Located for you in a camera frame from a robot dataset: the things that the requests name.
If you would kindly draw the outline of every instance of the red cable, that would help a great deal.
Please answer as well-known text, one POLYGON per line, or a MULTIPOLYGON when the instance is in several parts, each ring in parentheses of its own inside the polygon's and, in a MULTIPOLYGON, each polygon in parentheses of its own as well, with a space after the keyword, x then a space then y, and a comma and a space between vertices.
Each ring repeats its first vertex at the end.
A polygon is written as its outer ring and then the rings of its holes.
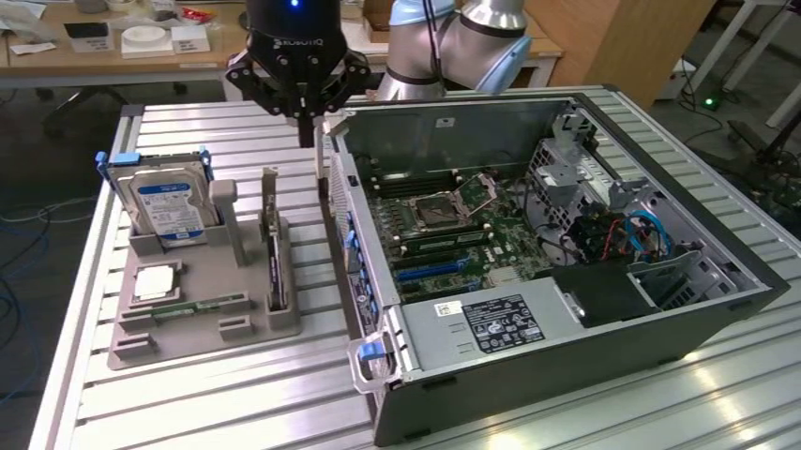
POLYGON ((621 222, 621 219, 617 219, 610 226, 610 232, 606 235, 606 245, 604 246, 604 255, 601 256, 601 260, 606 260, 610 256, 610 243, 612 243, 612 234, 614 233, 614 226, 621 222))

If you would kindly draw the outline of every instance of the blue latch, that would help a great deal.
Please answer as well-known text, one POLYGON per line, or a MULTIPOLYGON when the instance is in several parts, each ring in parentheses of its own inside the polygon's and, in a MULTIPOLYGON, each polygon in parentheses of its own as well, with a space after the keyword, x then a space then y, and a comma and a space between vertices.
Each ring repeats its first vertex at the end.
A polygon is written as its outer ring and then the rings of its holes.
POLYGON ((142 155, 138 153, 120 153, 111 159, 111 164, 115 166, 136 166, 142 160, 142 155))
POLYGON ((110 182, 110 155, 106 152, 98 152, 95 155, 95 169, 103 179, 110 182))
POLYGON ((373 359, 381 359, 387 356, 385 352, 385 345, 381 342, 366 342, 359 345, 359 360, 371 361, 373 359))
POLYGON ((207 180, 214 180, 214 172, 211 171, 211 153, 206 145, 200 145, 200 163, 203 164, 203 172, 206 172, 207 180))
POLYGON ((353 247, 354 240, 355 240, 355 230, 350 230, 349 235, 346 236, 346 248, 353 247))

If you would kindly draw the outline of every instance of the blue cable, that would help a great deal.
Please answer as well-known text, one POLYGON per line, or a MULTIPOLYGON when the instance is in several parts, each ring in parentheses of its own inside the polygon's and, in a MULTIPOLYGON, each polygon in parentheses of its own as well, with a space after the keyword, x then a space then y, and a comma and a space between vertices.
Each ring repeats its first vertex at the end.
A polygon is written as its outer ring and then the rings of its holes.
POLYGON ((665 251, 670 255, 672 254, 672 240, 668 237, 668 232, 665 231, 662 222, 660 221, 658 217, 654 214, 652 214, 649 211, 645 211, 642 209, 634 211, 626 217, 626 233, 630 235, 629 240, 630 240, 630 243, 634 246, 634 248, 638 251, 646 251, 645 248, 642 247, 642 244, 640 243, 640 239, 637 239, 637 235, 634 233, 634 224, 632 223, 633 218, 644 218, 653 224, 653 226, 656 227, 656 231, 662 236, 662 241, 665 241, 665 251))
MULTIPOLYGON (((0 232, 13 234, 15 236, 31 236, 31 237, 39 237, 39 234, 40 234, 39 232, 24 232, 21 230, 16 230, 16 229, 5 227, 3 225, 0 225, 0 232)), ((48 237, 45 235, 41 236, 41 242, 43 242, 43 246, 39 248, 39 254, 32 258, 31 261, 28 261, 25 264, 23 264, 20 267, 17 267, 12 272, 9 272, 5 275, 7 279, 19 278, 27 270, 29 270, 36 264, 39 264, 41 262, 41 260, 45 257, 45 254, 48 253, 48 249, 51 248, 51 240, 48 239, 48 237)))
POLYGON ((0 298, 8 300, 16 307, 17 314, 20 316, 20 322, 23 323, 23 327, 25 328, 25 333, 28 333, 29 344, 33 348, 33 370, 29 373, 25 380, 16 387, 16 389, 13 389, 3 398, 0 398, 0 407, 3 407, 5 402, 11 400, 11 398, 16 395, 17 392, 24 391, 28 388, 31 383, 33 383, 36 375, 39 375, 39 370, 41 369, 41 355, 39 353, 39 345, 36 344, 33 328, 31 326, 31 321, 28 320, 28 313, 25 312, 23 305, 20 305, 20 303, 16 301, 16 296, 11 292, 9 294, 11 298, 8 298, 7 296, 0 296, 0 298))

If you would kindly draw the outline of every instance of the white box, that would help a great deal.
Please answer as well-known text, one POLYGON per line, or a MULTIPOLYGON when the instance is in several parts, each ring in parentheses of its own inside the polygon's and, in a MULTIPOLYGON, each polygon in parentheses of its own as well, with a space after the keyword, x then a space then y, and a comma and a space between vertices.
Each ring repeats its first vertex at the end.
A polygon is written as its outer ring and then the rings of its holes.
POLYGON ((172 56, 170 33, 158 26, 134 26, 123 32, 123 59, 172 56))
POLYGON ((70 36, 72 50, 76 53, 114 50, 114 33, 107 23, 64 23, 64 29, 70 36))
POLYGON ((210 52, 210 38, 206 26, 188 25, 172 27, 172 49, 176 53, 210 52))
POLYGON ((673 68, 673 73, 670 74, 670 79, 665 83, 665 87, 662 87, 662 92, 657 96, 657 100, 673 100, 678 97, 678 93, 682 88, 688 84, 688 80, 692 79, 692 75, 696 73, 696 66, 690 64, 688 61, 678 60, 676 63, 676 67, 673 68))

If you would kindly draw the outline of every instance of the circuit board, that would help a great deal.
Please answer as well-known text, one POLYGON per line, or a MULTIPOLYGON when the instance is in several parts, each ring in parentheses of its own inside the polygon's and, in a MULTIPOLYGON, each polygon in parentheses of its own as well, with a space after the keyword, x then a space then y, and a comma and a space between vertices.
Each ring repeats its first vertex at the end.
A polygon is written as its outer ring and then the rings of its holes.
POLYGON ((454 191, 457 195, 370 196, 405 303, 527 281, 551 268, 513 194, 502 188, 505 182, 491 183, 491 196, 487 186, 470 180, 454 191), (437 275, 441 268, 450 272, 437 275))

